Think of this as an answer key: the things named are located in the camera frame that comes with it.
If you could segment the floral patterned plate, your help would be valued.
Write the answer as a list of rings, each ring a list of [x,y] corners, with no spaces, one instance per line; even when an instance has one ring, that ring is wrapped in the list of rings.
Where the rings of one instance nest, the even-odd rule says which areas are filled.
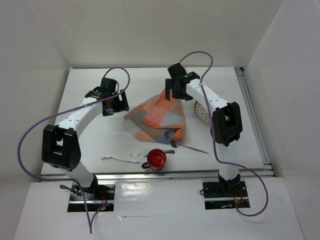
[[[208,110],[206,108],[204,108],[198,101],[196,101],[194,103],[193,110],[194,110],[196,117],[202,123],[206,124],[207,126],[209,126],[211,124]]]

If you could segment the checkered orange grey cloth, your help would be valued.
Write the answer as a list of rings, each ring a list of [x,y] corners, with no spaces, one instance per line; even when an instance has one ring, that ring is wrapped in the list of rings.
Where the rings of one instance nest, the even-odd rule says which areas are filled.
[[[182,143],[186,119],[180,99],[165,99],[165,92],[136,106],[124,117],[124,127],[141,142]]]

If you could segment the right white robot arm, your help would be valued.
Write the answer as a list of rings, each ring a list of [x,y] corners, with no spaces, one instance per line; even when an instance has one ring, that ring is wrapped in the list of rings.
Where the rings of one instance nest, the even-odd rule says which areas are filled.
[[[180,63],[168,69],[170,78],[165,80],[165,99],[197,100],[207,107],[213,153],[219,163],[218,190],[230,196],[240,184],[237,167],[237,141],[243,131],[240,106],[228,102],[206,86],[195,72],[187,72]]]

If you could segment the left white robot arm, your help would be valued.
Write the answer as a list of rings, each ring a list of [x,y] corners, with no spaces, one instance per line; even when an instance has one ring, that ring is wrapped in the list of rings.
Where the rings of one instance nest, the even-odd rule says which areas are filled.
[[[106,117],[129,111],[126,94],[118,95],[119,92],[119,83],[115,79],[103,77],[101,84],[84,96],[83,108],[57,125],[48,124],[43,130],[42,161],[79,182],[80,192],[88,200],[97,197],[103,189],[98,186],[97,177],[81,163],[79,138],[100,114]]]

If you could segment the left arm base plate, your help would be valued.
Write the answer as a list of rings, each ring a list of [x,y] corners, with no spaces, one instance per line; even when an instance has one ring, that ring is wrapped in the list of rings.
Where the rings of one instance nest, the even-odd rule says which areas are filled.
[[[100,185],[102,192],[92,195],[85,193],[85,199],[89,212],[96,212],[101,208],[102,212],[113,212],[114,211],[114,198],[116,184],[108,182],[107,184]],[[60,189],[69,191],[69,200],[67,206],[68,213],[80,213],[85,212],[84,198],[81,194],[80,188],[76,184],[72,184],[71,187],[60,185]]]

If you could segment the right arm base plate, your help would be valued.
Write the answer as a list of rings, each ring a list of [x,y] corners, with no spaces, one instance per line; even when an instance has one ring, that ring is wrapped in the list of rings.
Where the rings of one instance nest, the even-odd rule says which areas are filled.
[[[229,192],[224,192],[219,182],[203,182],[199,194],[204,197],[206,210],[222,210],[238,208],[250,208],[250,201],[246,184],[240,184]]]

